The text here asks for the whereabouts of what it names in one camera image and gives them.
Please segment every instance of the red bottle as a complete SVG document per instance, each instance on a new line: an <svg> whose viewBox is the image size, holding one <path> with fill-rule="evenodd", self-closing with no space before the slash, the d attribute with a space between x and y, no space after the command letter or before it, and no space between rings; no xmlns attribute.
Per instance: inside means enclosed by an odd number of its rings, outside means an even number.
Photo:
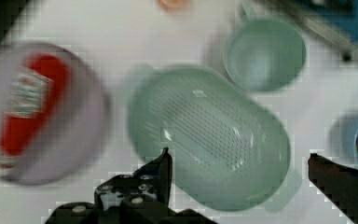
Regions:
<svg viewBox="0 0 358 224"><path fill-rule="evenodd" d="M69 73L68 66L52 55L26 60L11 84L0 132L0 167L15 165L16 157L46 124L65 92Z"/></svg>

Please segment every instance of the colander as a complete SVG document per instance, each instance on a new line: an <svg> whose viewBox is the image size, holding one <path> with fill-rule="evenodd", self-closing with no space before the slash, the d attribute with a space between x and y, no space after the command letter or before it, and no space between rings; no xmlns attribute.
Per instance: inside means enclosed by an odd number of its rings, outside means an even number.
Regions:
<svg viewBox="0 0 358 224"><path fill-rule="evenodd" d="M281 185L290 144L266 109L207 67L143 65L135 74L149 78L130 90L131 141L145 161L168 147L177 187L213 209L242 210Z"/></svg>

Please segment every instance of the white surface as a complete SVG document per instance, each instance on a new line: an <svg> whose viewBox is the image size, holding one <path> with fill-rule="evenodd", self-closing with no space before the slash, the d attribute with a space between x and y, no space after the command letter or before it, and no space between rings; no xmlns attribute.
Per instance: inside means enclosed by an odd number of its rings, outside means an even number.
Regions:
<svg viewBox="0 0 358 224"><path fill-rule="evenodd" d="M238 9L236 1L192 2L190 10L168 15L155 0L43 1L28 7L7 41L45 40L68 48L92 66L111 92L119 89L137 63L210 63L221 72L221 36L229 30L227 21ZM256 14L264 16L265 10L258 7ZM226 213L205 208L172 188L171 208L192 208L221 224L351 223L309 182L307 159L315 151L331 154L327 144L331 127L346 111L358 107L358 68L342 65L334 51L305 38L309 58L300 77L286 90L253 95L283 121L291 136L293 166L303 178L296 197L280 213L258 208ZM0 224L44 223L59 204L92 202L95 187L138 168L140 160L126 135L125 109L116 105L113 116L114 131L104 154L87 170L38 188L0 182Z"/></svg>

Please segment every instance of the blue object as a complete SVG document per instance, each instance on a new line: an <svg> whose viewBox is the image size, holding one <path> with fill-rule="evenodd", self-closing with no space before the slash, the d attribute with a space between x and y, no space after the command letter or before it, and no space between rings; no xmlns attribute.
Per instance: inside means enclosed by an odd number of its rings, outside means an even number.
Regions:
<svg viewBox="0 0 358 224"><path fill-rule="evenodd" d="M358 0L353 2L353 12L351 14L341 13L326 7L312 7L309 0L296 1L305 7L311 8L313 12L348 34L353 44L358 43Z"/></svg>

